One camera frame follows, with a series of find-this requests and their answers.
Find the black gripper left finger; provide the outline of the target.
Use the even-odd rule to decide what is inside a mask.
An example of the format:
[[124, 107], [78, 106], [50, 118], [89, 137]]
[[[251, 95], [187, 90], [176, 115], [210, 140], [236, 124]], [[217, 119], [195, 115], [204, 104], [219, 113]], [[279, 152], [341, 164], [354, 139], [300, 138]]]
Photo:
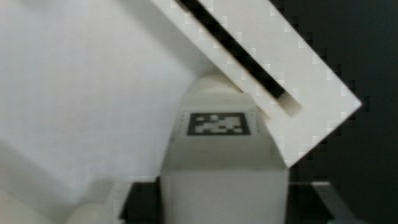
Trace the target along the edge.
[[121, 224], [162, 224], [160, 182], [137, 182], [128, 190], [121, 212]]

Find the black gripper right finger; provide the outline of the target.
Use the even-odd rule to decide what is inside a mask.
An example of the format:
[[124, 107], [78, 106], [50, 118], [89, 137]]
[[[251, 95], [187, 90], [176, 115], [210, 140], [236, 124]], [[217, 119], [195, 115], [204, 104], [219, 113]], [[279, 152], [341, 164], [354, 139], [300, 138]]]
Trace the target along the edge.
[[370, 224], [352, 209], [329, 182], [291, 182], [286, 224]]

